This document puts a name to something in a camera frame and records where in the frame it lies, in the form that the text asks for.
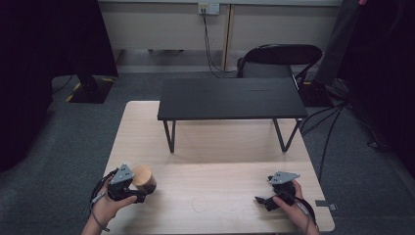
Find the finger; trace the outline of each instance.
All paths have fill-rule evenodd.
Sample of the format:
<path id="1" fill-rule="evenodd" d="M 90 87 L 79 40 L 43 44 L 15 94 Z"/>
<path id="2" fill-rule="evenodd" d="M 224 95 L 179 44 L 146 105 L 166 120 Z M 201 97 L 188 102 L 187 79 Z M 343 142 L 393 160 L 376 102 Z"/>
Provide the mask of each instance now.
<path id="1" fill-rule="evenodd" d="M 282 210 L 284 210 L 284 212 L 290 209 L 290 206 L 286 204 L 282 199 L 275 196 L 275 197 L 272 197 L 272 200 L 274 201 L 276 205 L 278 205 Z"/>
<path id="2" fill-rule="evenodd" d="M 299 185 L 299 183 L 296 180 L 292 180 L 294 187 L 296 188 L 296 197 L 302 199 L 302 191 L 301 191 L 301 186 Z"/>

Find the black controller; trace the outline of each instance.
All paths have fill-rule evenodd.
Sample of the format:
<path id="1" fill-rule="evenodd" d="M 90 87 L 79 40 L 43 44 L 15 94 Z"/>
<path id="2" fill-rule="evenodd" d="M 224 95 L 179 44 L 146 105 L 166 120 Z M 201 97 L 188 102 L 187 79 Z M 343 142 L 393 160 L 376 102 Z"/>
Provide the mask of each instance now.
<path id="1" fill-rule="evenodd" d="M 296 198 L 296 188 L 294 187 L 294 184 L 291 181 L 291 179 L 294 179 L 297 177 L 299 177 L 299 175 L 286 173 L 286 172 L 277 172 L 275 173 L 274 176 L 268 176 L 268 180 L 271 183 L 272 189 L 274 193 L 276 194 L 276 196 L 282 199 L 286 204 L 290 206 L 294 203 L 295 198 Z M 263 204 L 269 212 L 280 208 L 272 200 L 273 197 L 270 197 L 268 199 L 263 199 L 260 197 L 255 197 L 255 198 L 256 198 L 256 201 L 259 202 L 260 204 Z"/>

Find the gray carpet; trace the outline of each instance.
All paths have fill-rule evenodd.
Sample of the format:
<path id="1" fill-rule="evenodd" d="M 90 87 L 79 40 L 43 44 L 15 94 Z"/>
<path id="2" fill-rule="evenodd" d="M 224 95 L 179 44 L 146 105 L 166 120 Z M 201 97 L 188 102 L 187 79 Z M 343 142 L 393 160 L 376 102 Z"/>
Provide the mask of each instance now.
<path id="1" fill-rule="evenodd" d="M 55 93 L 27 158 L 0 173 L 0 234 L 79 234 L 126 103 L 158 100 L 161 82 L 168 77 L 213 78 L 209 72 L 121 74 L 105 104 L 95 105 L 65 102 L 75 77 Z M 68 79 L 55 78 L 54 89 Z M 320 109 L 307 110 L 312 114 Z M 313 117 L 304 129 L 329 113 Z M 396 156 L 368 147 L 373 136 L 356 118 L 351 109 L 343 109 L 324 162 L 321 186 L 329 203 L 338 206 L 330 234 L 413 234 L 414 197 L 391 165 Z M 317 173 L 333 119 L 304 136 Z"/>

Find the chair backrest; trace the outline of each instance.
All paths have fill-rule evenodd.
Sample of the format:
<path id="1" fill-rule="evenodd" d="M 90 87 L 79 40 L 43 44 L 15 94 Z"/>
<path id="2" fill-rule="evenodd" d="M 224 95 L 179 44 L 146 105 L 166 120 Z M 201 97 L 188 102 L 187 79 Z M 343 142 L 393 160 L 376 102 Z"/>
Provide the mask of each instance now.
<path id="1" fill-rule="evenodd" d="M 307 71 L 323 56 L 320 48 L 308 44 L 268 44 L 253 48 L 238 61 L 238 77 L 243 77 L 245 63 L 295 66 L 307 65 L 296 77 L 305 79 Z"/>

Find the metal table leg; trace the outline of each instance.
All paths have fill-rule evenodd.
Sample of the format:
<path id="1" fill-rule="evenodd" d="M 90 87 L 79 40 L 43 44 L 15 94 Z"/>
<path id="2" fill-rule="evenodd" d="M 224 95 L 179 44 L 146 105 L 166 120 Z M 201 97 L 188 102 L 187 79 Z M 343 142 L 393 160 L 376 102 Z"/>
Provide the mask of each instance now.
<path id="1" fill-rule="evenodd" d="M 171 129 L 171 137 L 170 131 L 168 130 L 168 123 L 167 120 L 162 122 L 164 124 L 165 136 L 167 137 L 168 148 L 170 149 L 170 153 L 174 153 L 174 135 L 176 130 L 176 120 L 173 120 L 173 126 Z"/>
<path id="2" fill-rule="evenodd" d="M 294 127 L 294 130 L 291 133 L 290 138 L 288 139 L 287 145 L 284 145 L 283 136 L 281 135 L 281 131 L 280 131 L 280 127 L 278 125 L 277 119 L 274 118 L 273 121 L 274 121 L 275 129 L 277 130 L 278 140 L 280 141 L 281 149 L 285 153 L 290 148 L 291 142 L 293 141 L 294 135 L 296 134 L 296 131 L 299 128 L 299 125 L 300 125 L 301 120 L 300 119 L 296 119 L 296 126 Z"/>

